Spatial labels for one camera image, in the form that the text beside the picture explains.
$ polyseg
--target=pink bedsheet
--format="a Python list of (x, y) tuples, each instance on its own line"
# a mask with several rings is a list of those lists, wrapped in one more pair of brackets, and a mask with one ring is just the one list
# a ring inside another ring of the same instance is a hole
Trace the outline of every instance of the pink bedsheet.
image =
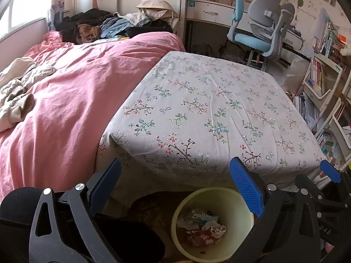
[(57, 72), (29, 90), (35, 106), (0, 133), (0, 202), (23, 186), (71, 189), (95, 167), (108, 122), (131, 91), (169, 51), (184, 51), (167, 32), (102, 44), (63, 43), (56, 31), (25, 55)]

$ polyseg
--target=trash can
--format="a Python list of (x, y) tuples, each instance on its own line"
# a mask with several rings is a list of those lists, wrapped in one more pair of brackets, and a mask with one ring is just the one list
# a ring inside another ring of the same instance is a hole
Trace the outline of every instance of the trash can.
[[(211, 211), (219, 216), (218, 223), (227, 227), (222, 238), (205, 247), (180, 244), (177, 237), (177, 219), (182, 212), (192, 208)], [(242, 196), (233, 189), (211, 187), (187, 196), (175, 210), (171, 223), (171, 236), (177, 249), (187, 258), (199, 263), (217, 263), (228, 260), (253, 227), (253, 214)]]

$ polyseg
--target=floral mattress cover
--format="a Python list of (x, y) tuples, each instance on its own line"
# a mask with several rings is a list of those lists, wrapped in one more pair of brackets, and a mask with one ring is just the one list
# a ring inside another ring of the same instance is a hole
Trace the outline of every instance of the floral mattress cover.
[(97, 171), (117, 157), (112, 196), (125, 205), (156, 191), (233, 187), (231, 158), (281, 188), (318, 174), (325, 159), (312, 132), (268, 73), (201, 55), (169, 52), (107, 126)]

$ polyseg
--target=crumpled paper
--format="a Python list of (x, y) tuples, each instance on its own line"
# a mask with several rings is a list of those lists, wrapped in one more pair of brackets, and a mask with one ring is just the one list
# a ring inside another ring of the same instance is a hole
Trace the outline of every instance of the crumpled paper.
[(202, 247), (220, 240), (227, 231), (227, 227), (214, 220), (208, 221), (201, 229), (189, 230), (187, 244), (192, 247)]
[(188, 215), (187, 215), (187, 219), (191, 219), (194, 220), (196, 222), (207, 222), (207, 221), (212, 221), (214, 220), (215, 222), (218, 221), (219, 216), (214, 215), (212, 212), (208, 211), (208, 212), (203, 212), (199, 209), (193, 209)]
[(187, 230), (192, 229), (199, 229), (200, 226), (198, 223), (194, 222), (193, 220), (178, 218), (177, 219), (177, 226), (180, 228), (185, 228)]

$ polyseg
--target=pink curtain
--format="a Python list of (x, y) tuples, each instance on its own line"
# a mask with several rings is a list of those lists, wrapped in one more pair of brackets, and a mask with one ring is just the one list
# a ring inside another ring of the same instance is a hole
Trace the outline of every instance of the pink curtain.
[(51, 0), (50, 8), (46, 15), (48, 30), (54, 30), (55, 26), (64, 18), (64, 0)]

